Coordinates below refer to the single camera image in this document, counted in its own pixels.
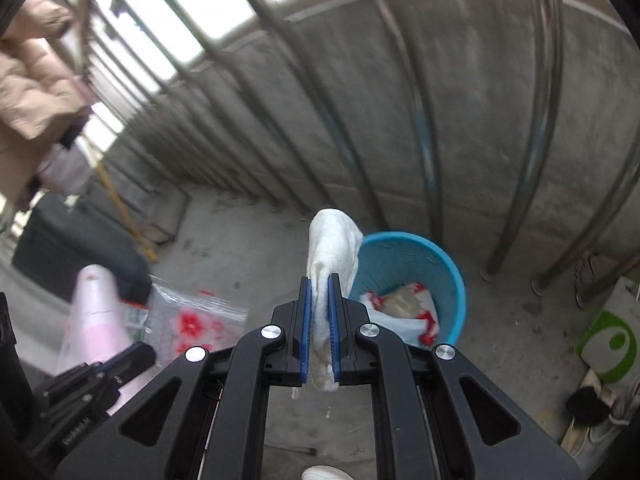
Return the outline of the red white plastic bag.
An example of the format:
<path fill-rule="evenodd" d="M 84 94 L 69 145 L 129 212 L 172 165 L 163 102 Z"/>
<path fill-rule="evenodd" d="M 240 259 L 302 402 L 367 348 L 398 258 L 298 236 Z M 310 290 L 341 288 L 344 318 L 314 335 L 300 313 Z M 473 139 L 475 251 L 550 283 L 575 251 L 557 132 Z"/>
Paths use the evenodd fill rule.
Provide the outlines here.
<path fill-rule="evenodd" d="M 370 320 L 391 330 L 406 344 L 431 348 L 440 333 L 431 292 L 420 282 L 400 285 L 385 295 L 364 292 L 359 300 Z"/>

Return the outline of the blue plastic trash basket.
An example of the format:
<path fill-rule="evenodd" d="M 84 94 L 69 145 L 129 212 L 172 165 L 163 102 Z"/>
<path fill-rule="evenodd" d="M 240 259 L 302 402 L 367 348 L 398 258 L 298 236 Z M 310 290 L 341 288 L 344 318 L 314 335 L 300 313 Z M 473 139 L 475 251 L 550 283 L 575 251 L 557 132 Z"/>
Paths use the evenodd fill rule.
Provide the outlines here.
<path fill-rule="evenodd" d="M 366 306 L 373 323 L 419 348 L 453 346 L 466 319 L 457 266 L 442 248 L 416 234 L 367 235 L 349 298 Z"/>

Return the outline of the dark green cabinet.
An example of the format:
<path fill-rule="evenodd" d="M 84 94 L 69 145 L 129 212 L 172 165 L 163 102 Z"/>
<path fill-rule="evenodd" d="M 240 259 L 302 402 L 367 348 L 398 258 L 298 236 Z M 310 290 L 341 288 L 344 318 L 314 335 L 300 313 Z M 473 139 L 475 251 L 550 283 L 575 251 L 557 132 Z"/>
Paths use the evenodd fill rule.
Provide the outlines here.
<path fill-rule="evenodd" d="M 150 266 L 130 236 L 48 193 L 30 213 L 12 266 L 54 296 L 72 299 L 78 273 L 97 264 L 113 274 L 119 297 L 145 304 L 151 295 Z"/>

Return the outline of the white shoes on floor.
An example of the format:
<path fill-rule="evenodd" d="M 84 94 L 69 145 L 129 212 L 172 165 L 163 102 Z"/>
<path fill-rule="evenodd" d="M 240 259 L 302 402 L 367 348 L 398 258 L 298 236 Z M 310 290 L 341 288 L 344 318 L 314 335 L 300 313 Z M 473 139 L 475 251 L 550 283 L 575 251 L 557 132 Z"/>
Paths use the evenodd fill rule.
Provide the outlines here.
<path fill-rule="evenodd" d="M 631 423 L 639 407 L 639 378 L 616 393 L 590 368 L 565 407 L 570 414 L 570 426 L 561 448 L 576 460 L 587 445 L 594 448 Z"/>

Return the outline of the green white shopping bag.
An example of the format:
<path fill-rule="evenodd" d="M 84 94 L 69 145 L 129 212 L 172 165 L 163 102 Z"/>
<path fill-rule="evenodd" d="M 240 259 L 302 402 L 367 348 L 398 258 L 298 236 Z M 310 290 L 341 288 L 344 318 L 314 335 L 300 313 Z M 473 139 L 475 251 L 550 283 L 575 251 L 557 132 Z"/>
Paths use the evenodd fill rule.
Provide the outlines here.
<path fill-rule="evenodd" d="M 639 378 L 639 284 L 619 278 L 594 318 L 577 354 L 613 389 L 624 390 Z"/>

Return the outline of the beige hanging jacket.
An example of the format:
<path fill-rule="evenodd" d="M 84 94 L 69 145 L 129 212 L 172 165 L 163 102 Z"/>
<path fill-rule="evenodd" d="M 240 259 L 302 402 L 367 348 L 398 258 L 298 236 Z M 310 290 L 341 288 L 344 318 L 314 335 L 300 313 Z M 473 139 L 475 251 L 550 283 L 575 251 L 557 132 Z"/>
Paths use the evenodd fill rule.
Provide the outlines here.
<path fill-rule="evenodd" d="M 93 98 L 43 44 L 73 24 L 65 6 L 26 0 L 1 36 L 1 196 L 21 211 L 43 188 L 79 193 L 90 174 L 74 141 Z"/>

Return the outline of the metal balcony railing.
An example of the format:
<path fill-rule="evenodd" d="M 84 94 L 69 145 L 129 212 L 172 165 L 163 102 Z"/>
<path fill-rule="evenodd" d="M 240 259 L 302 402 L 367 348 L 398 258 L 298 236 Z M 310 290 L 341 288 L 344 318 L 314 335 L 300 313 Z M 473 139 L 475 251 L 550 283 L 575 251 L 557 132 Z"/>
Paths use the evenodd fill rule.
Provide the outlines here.
<path fill-rule="evenodd" d="M 639 246 L 639 48 L 608 0 L 78 0 L 111 156 L 477 248 L 536 292 Z"/>

